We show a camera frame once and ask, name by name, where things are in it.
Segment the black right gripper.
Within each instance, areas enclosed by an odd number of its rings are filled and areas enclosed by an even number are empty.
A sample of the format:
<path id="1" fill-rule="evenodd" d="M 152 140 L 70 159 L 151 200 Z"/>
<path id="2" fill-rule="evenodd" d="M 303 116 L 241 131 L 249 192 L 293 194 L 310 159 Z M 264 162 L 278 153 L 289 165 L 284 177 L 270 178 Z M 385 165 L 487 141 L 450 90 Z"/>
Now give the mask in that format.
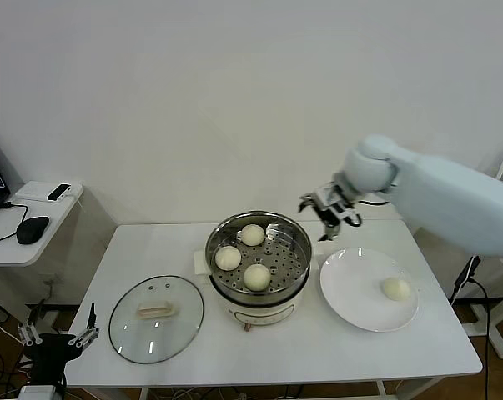
<path id="1" fill-rule="evenodd" d="M 319 242 L 333 241 L 339 235 L 339 225 L 352 223 L 351 206 L 342 197 L 340 189 L 332 182 L 328 182 L 312 193 L 306 193 L 299 198 L 299 210 L 306 207 L 315 209 L 324 223 L 323 235 Z"/>

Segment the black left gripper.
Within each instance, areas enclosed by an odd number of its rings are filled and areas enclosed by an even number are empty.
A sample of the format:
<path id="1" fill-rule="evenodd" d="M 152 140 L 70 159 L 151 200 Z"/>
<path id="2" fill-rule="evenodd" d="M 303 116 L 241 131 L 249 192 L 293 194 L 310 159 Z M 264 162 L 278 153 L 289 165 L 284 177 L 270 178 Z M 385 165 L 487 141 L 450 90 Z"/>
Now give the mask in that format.
<path id="1" fill-rule="evenodd" d="M 63 388 L 67 383 L 65 380 L 67 363 L 78 358 L 82 353 L 80 347 L 89 346 L 99 335 L 95 304 L 91 304 L 86 328 L 75 337 L 70 334 L 53 333 L 43 333 L 40 336 L 36 322 L 42 305 L 43 300 L 31 309 L 25 322 L 18 324 L 18 336 L 24 345 L 23 354 L 33 363 L 29 373 L 29 385 Z"/>

